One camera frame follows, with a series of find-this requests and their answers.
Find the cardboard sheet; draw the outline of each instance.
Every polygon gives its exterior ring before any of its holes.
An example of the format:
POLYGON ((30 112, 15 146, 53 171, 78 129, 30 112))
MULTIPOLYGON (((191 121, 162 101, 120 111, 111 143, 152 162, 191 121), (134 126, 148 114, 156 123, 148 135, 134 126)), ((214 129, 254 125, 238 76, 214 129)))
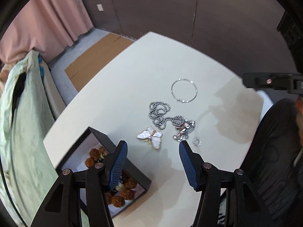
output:
POLYGON ((110 33, 86 50, 65 69, 76 90, 82 90, 104 66, 132 43, 130 39, 110 33))

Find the butterfly brooch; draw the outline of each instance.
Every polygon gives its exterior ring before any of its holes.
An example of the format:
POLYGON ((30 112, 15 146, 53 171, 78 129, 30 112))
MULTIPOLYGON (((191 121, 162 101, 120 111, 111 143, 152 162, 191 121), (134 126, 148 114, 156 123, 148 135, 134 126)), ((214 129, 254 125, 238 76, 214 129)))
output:
POLYGON ((151 126, 147 127, 146 130, 142 131, 137 138, 145 139, 145 142, 149 142, 155 149, 160 149, 161 144, 161 131, 155 131, 151 126))

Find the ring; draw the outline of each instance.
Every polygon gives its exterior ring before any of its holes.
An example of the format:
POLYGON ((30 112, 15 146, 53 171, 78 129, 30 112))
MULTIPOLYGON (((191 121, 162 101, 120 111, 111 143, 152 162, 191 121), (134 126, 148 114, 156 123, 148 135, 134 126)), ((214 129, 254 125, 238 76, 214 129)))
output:
POLYGON ((194 139, 192 141, 192 143, 193 143, 194 146, 198 147, 198 146, 201 145, 201 140, 199 138, 197 138, 197 139, 194 139))
MULTIPOLYGON (((198 89, 197 89, 196 85, 193 83, 193 81, 190 81, 189 79, 185 79, 185 78, 182 78, 182 79, 180 78, 180 79, 176 80, 176 81, 172 84, 172 87, 174 86, 174 84, 175 84, 176 82, 179 82, 179 81, 187 81, 187 82, 191 83, 191 84, 195 87, 195 89, 196 89, 196 94, 195 94, 194 97, 193 97, 193 99, 195 99, 196 96, 197 96, 197 93, 198 93, 198 89)), ((172 97, 173 97, 174 99, 176 99, 178 102, 188 103, 188 102, 191 102, 191 101, 193 100, 193 99, 191 99, 191 100, 186 101, 186 100, 178 99, 178 98, 175 96, 175 94, 173 93, 172 87, 171 87, 172 97)))

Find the black box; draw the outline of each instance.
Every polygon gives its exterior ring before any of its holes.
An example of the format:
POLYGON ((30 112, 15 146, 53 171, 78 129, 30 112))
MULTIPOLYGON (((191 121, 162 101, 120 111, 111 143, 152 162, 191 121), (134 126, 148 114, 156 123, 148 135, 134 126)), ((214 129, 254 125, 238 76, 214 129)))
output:
MULTIPOLYGON (((84 162, 90 157, 90 150, 93 148, 99 148, 101 146, 104 147, 108 153, 112 153, 116 149, 116 146, 107 135, 88 127, 58 164, 56 168, 57 173, 60 174, 66 168, 71 169, 73 172, 86 170, 87 167, 85 166, 84 162)), ((117 214, 131 205, 135 200, 145 194, 151 184, 151 180, 146 177, 137 167, 135 167, 134 164, 128 159, 125 160, 123 170, 137 182, 137 186, 134 189, 136 193, 133 200, 125 200, 125 205, 123 207, 117 208, 113 205, 109 205, 109 210, 112 217, 115 217, 117 214)), ((81 209, 87 214, 85 189, 80 189, 80 199, 81 209)))

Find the gray wall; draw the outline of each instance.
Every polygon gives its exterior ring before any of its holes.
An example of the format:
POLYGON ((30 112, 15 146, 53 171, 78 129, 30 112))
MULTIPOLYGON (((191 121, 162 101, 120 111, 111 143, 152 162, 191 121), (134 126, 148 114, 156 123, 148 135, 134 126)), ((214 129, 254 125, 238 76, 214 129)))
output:
POLYGON ((276 30, 284 9, 275 0, 83 2, 96 28, 136 39, 157 32, 209 55, 239 76, 251 71, 296 72, 276 30), (103 12, 97 10, 98 3, 103 12))

